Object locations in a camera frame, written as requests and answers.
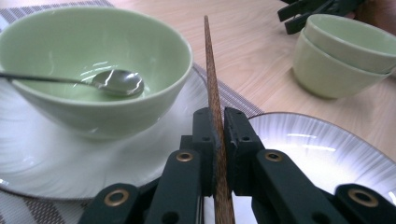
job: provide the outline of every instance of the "spoon handle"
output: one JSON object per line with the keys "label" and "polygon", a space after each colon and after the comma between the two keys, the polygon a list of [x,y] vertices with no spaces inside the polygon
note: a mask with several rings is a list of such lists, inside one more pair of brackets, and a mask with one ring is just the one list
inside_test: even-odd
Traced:
{"label": "spoon handle", "polygon": [[84,84],[90,85],[88,82],[79,81],[71,78],[61,78],[61,77],[33,77],[26,75],[14,75],[7,73],[0,73],[0,77],[14,80],[28,80],[28,81],[44,81],[44,82],[62,82],[62,83],[73,83],[73,84]]}

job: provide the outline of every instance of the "gray placemat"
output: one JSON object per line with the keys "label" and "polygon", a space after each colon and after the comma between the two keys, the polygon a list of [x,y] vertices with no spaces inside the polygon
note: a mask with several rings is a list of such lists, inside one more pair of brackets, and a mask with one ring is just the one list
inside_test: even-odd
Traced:
{"label": "gray placemat", "polygon": [[[55,7],[113,6],[106,0],[93,0],[70,4],[1,8],[0,32],[12,22],[26,15]],[[206,81],[205,69],[196,63],[194,64],[193,69],[197,71],[196,74]],[[254,117],[263,113],[263,111],[261,111],[257,106],[237,94],[221,81],[219,81],[219,95],[222,108],[225,106],[237,108],[243,111],[248,117]],[[0,191],[0,224],[77,223],[88,203],[89,202],[87,201],[48,202]]]}

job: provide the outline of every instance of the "clamp jaw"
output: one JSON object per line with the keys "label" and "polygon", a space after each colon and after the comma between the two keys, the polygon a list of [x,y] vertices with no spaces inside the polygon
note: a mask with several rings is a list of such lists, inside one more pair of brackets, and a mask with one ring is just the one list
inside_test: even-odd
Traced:
{"label": "clamp jaw", "polygon": [[345,16],[354,11],[364,0],[281,0],[289,4],[281,8],[277,15],[280,21],[293,19],[285,22],[286,32],[293,35],[300,32],[306,19],[313,14],[331,14]]}
{"label": "clamp jaw", "polygon": [[[204,223],[203,198],[214,192],[219,146],[209,111],[194,113],[192,135],[181,137],[160,178],[140,188],[103,189],[79,223]],[[243,112],[224,110],[224,135],[229,187],[252,197],[258,223],[396,223],[396,207],[371,189],[346,184],[331,195],[314,186],[288,155],[264,147]]]}

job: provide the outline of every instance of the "light green cup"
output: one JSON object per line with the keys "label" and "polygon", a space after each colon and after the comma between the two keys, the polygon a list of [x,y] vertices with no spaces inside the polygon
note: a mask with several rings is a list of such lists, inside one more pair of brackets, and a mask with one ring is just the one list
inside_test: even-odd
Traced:
{"label": "light green cup", "polygon": [[46,10],[0,34],[0,69],[9,73],[90,80],[109,69],[135,71],[145,81],[137,98],[110,97],[70,84],[13,81],[43,115],[95,138],[140,133],[176,100],[192,66],[187,40],[147,15],[108,7]]}
{"label": "light green cup", "polygon": [[364,22],[315,14],[304,33],[319,49],[359,69],[386,74],[396,67],[396,36]]}
{"label": "light green cup", "polygon": [[324,98],[354,95],[388,77],[367,72],[330,56],[300,32],[294,52],[293,71],[306,90]]}

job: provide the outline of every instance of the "wooden chopstick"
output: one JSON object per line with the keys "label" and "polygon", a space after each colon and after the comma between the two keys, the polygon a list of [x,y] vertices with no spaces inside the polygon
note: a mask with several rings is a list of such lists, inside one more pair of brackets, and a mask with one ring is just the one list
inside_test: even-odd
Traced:
{"label": "wooden chopstick", "polygon": [[233,198],[227,183],[227,157],[224,144],[224,132],[221,118],[218,80],[209,30],[209,19],[205,16],[205,50],[209,108],[212,112],[213,126],[219,136],[220,148],[217,151],[217,170],[215,197],[215,220],[217,224],[234,224]]}

